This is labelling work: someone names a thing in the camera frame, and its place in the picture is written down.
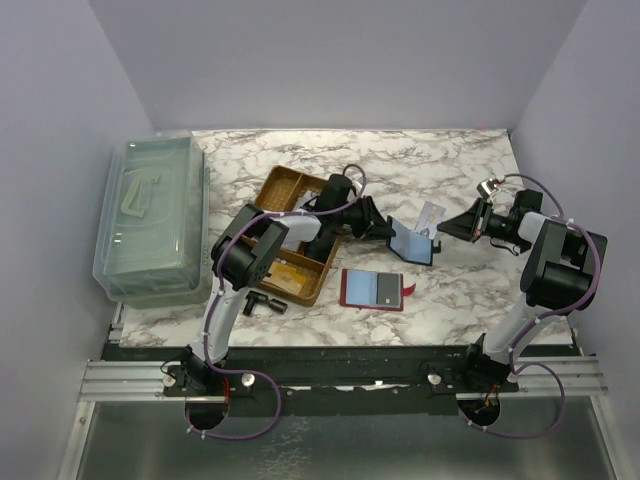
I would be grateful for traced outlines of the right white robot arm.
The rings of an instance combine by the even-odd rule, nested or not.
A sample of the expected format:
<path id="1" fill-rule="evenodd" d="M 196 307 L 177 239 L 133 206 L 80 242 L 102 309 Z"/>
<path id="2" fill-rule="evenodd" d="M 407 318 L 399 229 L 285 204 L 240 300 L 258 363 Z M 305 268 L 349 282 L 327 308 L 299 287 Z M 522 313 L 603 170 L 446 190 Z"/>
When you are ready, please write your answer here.
<path id="1" fill-rule="evenodd" d="M 437 229 L 474 243 L 486 236 L 528 253 L 520 278 L 520 296 L 507 317 L 476 342 L 481 361 L 509 367 L 547 325 L 585 309 L 597 290 L 608 239 L 579 228 L 571 220 L 541 213 L 543 194 L 516 193 L 504 216 L 492 201 L 480 197 L 464 213 L 441 222 Z"/>

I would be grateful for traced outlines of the red card holder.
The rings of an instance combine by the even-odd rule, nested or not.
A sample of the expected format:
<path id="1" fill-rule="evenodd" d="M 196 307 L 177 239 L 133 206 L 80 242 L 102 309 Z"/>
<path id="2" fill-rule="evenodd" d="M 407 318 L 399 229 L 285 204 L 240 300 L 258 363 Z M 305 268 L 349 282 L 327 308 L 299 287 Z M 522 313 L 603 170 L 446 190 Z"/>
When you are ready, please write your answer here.
<path id="1" fill-rule="evenodd" d="M 384 308 L 375 304 L 376 277 L 379 272 L 357 269 L 343 269 L 339 303 L 343 307 L 390 312 L 402 312 L 404 299 L 412 295 L 416 284 L 402 285 L 402 303 L 399 308 Z"/>

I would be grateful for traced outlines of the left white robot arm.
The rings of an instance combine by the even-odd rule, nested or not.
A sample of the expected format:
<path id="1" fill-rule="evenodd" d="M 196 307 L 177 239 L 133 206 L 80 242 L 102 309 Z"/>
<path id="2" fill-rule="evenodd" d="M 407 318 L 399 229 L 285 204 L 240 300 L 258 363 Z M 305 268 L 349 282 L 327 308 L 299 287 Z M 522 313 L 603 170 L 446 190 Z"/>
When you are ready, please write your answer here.
<path id="1" fill-rule="evenodd" d="M 205 384 L 229 350 L 236 318 L 251 289 L 268 275 L 283 245 L 306 243 L 313 258 L 324 258 L 347 230 L 359 240 L 388 240 L 395 231 L 372 198 L 356 190 L 345 173 L 333 174 L 309 205 L 288 212 L 245 205 L 211 251 L 213 283 L 201 333 L 180 362 L 187 378 Z"/>

